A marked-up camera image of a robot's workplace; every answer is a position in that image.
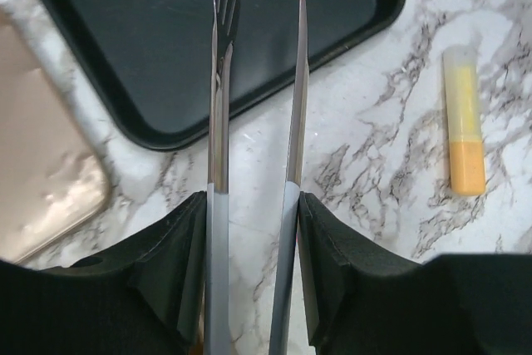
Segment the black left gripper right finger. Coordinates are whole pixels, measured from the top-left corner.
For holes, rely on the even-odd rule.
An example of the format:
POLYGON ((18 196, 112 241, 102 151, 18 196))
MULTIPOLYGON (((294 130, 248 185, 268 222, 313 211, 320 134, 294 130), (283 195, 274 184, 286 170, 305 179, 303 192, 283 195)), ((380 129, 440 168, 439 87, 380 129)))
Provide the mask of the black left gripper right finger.
POLYGON ((298 249, 308 342, 316 349, 400 349, 401 283, 417 263, 338 219, 315 195, 298 201, 298 249))

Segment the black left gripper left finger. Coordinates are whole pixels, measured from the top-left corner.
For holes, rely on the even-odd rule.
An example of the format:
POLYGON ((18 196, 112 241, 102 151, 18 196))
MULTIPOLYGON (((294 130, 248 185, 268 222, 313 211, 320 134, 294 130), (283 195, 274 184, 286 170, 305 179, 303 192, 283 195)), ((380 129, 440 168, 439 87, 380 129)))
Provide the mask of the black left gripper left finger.
POLYGON ((183 343, 196 340, 205 254, 206 193, 187 197, 162 219, 75 262, 95 274, 130 270, 126 286, 183 343))

